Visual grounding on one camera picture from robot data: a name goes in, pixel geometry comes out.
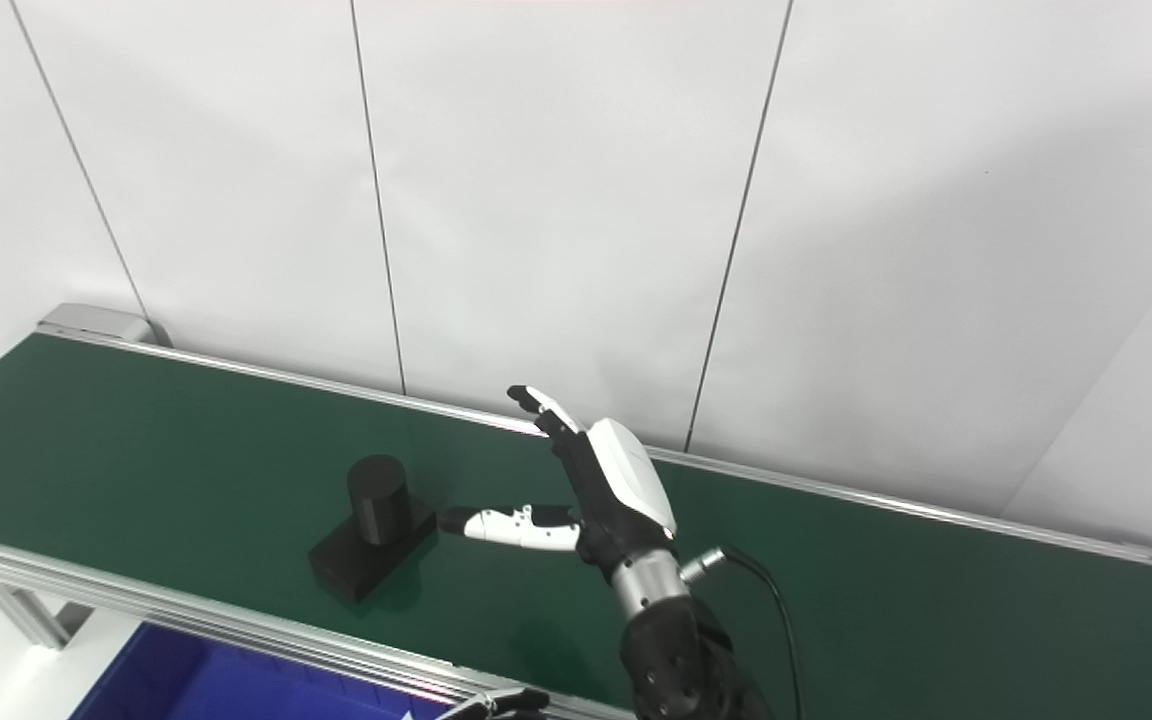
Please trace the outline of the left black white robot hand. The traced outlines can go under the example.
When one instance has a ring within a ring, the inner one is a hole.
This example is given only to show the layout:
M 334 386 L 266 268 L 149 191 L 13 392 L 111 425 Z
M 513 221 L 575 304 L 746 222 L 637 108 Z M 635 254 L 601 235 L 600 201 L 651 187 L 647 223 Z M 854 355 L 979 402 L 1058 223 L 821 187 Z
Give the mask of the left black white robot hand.
M 472 694 L 435 719 L 545 719 L 548 707 L 550 694 L 531 687 L 509 687 Z

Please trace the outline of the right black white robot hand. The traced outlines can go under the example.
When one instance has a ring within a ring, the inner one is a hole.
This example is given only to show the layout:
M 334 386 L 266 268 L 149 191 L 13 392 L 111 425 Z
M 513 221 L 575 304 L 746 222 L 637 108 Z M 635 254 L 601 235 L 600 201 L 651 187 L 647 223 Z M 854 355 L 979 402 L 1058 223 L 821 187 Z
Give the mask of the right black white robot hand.
M 576 553 L 605 579 L 649 556 L 675 556 L 677 521 L 654 462 L 630 429 L 612 418 L 586 425 L 531 386 L 507 395 L 550 439 L 573 488 L 575 506 L 450 506 L 440 511 L 444 533 L 473 541 Z

